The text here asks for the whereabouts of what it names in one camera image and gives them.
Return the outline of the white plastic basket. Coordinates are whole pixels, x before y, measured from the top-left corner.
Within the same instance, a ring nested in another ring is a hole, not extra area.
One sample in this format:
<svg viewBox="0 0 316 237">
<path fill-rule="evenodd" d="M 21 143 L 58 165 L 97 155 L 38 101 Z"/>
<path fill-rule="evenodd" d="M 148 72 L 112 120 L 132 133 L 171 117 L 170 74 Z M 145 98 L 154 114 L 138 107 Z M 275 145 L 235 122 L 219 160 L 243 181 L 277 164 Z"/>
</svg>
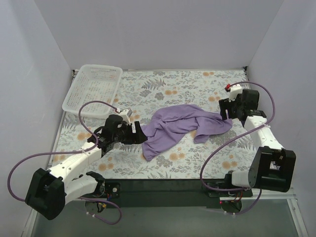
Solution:
<svg viewBox="0 0 316 237">
<path fill-rule="evenodd" d="M 123 70 L 119 67 L 86 64 L 81 66 L 62 104 L 62 109 L 71 114 L 78 114 L 81 106 L 83 117 L 104 119 L 111 107 L 98 103 L 103 101 L 113 104 L 119 88 Z"/>
</svg>

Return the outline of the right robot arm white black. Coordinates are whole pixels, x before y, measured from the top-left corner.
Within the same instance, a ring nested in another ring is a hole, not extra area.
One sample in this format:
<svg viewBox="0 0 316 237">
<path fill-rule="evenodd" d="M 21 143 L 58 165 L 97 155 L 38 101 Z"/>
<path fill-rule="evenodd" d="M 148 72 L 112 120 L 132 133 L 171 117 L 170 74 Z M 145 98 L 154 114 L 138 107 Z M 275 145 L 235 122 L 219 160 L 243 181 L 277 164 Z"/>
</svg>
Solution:
<svg viewBox="0 0 316 237">
<path fill-rule="evenodd" d="M 228 89 L 227 99 L 219 101 L 222 119 L 238 119 L 257 149 L 247 171 L 229 171 L 224 188 L 257 188 L 286 193 L 290 189 L 296 155 L 286 150 L 274 137 L 267 125 L 265 113 L 258 109 L 260 94 L 257 90 L 234 85 Z"/>
</svg>

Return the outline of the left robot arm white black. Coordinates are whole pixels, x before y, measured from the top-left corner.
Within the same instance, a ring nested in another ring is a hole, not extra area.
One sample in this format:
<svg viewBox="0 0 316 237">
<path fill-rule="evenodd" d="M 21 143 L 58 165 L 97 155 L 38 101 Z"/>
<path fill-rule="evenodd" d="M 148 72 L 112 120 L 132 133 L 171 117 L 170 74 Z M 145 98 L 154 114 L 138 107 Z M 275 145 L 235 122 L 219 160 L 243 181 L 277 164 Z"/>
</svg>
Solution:
<svg viewBox="0 0 316 237">
<path fill-rule="evenodd" d="M 48 170 L 40 168 L 33 174 L 25 203 L 52 220 L 66 204 L 77 198 L 90 198 L 93 202 L 118 198 L 118 182 L 108 182 L 101 174 L 85 172 L 85 169 L 111 151 L 116 143 L 134 145 L 145 141 L 147 137 L 138 121 L 128 123 L 122 116 L 110 115 L 78 154 L 69 156 Z"/>
</svg>

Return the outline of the purple t shirt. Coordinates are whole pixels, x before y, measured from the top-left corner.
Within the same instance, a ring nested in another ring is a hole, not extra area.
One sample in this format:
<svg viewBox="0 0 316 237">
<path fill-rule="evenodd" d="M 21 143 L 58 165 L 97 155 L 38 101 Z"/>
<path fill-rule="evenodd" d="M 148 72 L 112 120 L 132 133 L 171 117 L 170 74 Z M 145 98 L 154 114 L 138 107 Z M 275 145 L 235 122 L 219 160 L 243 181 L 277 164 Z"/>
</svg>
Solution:
<svg viewBox="0 0 316 237">
<path fill-rule="evenodd" d="M 228 132 L 230 119 L 222 120 L 219 113 L 207 112 L 196 105 L 183 104 L 157 110 L 149 124 L 141 126 L 147 141 L 142 143 L 143 156 L 151 161 L 177 145 L 189 132 L 195 131 L 194 143 L 205 143 L 209 136 Z"/>
</svg>

